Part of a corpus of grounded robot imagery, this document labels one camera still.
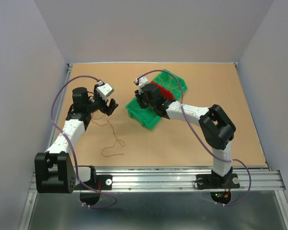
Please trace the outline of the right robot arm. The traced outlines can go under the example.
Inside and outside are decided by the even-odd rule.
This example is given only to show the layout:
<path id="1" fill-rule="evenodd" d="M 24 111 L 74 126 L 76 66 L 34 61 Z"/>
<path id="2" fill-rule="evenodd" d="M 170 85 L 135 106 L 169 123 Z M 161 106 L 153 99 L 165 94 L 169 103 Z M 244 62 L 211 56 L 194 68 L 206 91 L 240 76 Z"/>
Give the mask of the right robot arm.
<path id="1" fill-rule="evenodd" d="M 232 140 L 236 127 L 222 107 L 196 107 L 166 98 L 154 83 L 148 83 L 135 91 L 142 109 L 151 108 L 159 117 L 187 122 L 188 126 L 201 128 L 204 141 L 200 143 L 213 156 L 213 167 L 208 175 L 197 177 L 198 189 L 237 188 L 231 165 Z"/>

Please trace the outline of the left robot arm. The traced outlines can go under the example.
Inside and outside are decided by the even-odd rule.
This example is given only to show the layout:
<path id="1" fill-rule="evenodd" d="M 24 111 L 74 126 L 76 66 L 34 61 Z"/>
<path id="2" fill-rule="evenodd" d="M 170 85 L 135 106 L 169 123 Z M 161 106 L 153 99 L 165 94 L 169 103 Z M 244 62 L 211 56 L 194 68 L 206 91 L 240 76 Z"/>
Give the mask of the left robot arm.
<path id="1" fill-rule="evenodd" d="M 109 84 L 102 82 L 95 85 L 92 97 L 85 87 L 73 89 L 72 105 L 62 131 L 44 153 L 35 156 L 36 189 L 39 193 L 71 193 L 79 184 L 77 168 L 71 160 L 74 147 L 87 130 L 93 112 L 100 111 L 110 116 L 118 107 L 114 99 L 108 98 L 113 91 Z"/>

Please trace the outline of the near green plastic bin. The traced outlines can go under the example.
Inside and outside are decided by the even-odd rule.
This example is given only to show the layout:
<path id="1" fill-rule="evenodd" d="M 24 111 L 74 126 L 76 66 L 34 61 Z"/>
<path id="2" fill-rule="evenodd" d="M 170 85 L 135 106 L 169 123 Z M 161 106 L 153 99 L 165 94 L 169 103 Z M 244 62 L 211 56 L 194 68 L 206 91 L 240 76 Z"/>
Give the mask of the near green plastic bin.
<path id="1" fill-rule="evenodd" d="M 136 97 L 134 97 L 126 106 L 128 115 L 130 118 L 135 119 L 140 123 L 141 126 L 152 130 L 157 123 L 161 120 L 161 117 L 159 117 L 151 108 L 140 108 Z"/>

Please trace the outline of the red plastic bin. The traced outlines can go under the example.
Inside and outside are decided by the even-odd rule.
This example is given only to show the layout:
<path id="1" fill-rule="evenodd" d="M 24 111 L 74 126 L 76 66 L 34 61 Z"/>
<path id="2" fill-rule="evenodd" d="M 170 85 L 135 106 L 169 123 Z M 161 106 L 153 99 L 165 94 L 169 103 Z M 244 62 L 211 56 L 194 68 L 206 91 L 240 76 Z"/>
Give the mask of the red plastic bin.
<path id="1" fill-rule="evenodd" d="M 151 81 L 150 82 L 150 91 L 151 91 L 151 98 L 155 100 L 161 100 L 161 99 L 173 99 L 175 100 L 174 94 L 172 91 L 167 89 L 165 86 L 162 86 L 161 84 Z"/>

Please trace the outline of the left aluminium frame post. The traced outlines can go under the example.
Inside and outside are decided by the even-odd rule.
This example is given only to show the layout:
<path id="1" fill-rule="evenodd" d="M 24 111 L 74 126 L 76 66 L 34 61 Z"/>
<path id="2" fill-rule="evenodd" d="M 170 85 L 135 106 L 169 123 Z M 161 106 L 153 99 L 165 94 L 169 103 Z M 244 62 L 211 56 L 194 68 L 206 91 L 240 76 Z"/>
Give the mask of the left aluminium frame post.
<path id="1" fill-rule="evenodd" d="M 64 84 L 67 83 L 67 81 L 70 79 L 71 77 L 71 73 L 72 73 L 72 69 L 73 69 L 73 63 L 68 63 L 67 64 L 67 73 L 66 73 L 66 77 L 65 77 L 65 80 L 64 80 Z M 47 147 L 46 149 L 48 149 L 53 141 L 56 139 L 56 127 L 52 124 L 52 120 L 55 122 L 55 124 L 58 124 L 59 122 L 59 119 L 60 119 L 60 114 L 61 114 L 61 111 L 62 111 L 62 106 L 63 106 L 63 102 L 64 102 L 64 98 L 65 98 L 65 93 L 66 93 L 66 89 L 67 87 L 65 87 L 60 93 L 59 93 L 59 96 L 57 97 L 56 99 L 56 102 L 55 102 L 55 105 L 54 105 L 54 108 L 53 108 L 53 112 L 52 112 L 52 115 L 50 116 L 50 124 L 52 125 L 51 127 L 51 132 L 50 132 L 50 137 L 49 137 L 49 140 L 48 140 L 48 144 L 47 144 Z"/>

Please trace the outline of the aluminium mounting rail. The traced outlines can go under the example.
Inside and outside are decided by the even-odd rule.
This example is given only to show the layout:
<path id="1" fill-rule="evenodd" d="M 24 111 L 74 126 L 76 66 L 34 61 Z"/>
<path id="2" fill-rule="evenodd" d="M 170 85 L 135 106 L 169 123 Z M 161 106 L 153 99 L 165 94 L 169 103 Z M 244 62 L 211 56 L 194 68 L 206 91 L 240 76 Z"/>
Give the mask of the aluminium mounting rail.
<path id="1" fill-rule="evenodd" d="M 197 185 L 211 173 L 208 167 L 96 167 L 96 175 L 103 178 L 106 193 L 198 192 Z M 229 182 L 212 191 L 283 191 L 285 184 L 279 171 L 268 168 L 245 170 L 234 167 Z"/>

